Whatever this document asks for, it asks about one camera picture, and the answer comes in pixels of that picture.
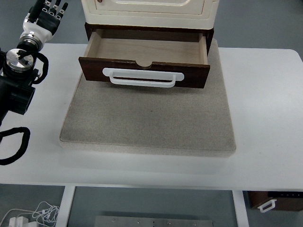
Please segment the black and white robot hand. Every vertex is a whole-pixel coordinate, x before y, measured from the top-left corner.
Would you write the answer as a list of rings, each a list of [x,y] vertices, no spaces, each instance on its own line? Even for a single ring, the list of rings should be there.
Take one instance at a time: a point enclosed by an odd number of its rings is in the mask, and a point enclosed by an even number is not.
[[[50,41],[68,7],[66,2],[59,8],[60,3],[60,0],[54,4],[50,0],[37,0],[24,19],[23,33],[19,43],[31,44],[41,49],[46,42]]]

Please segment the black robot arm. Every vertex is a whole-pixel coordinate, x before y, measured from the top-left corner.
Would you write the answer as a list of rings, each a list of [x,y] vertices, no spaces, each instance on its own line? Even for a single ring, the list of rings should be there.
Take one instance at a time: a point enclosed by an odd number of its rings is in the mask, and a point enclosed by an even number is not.
[[[35,45],[28,38],[17,48],[0,52],[0,120],[9,111],[24,115],[33,99],[33,85],[47,76],[49,61],[42,53],[42,45]]]

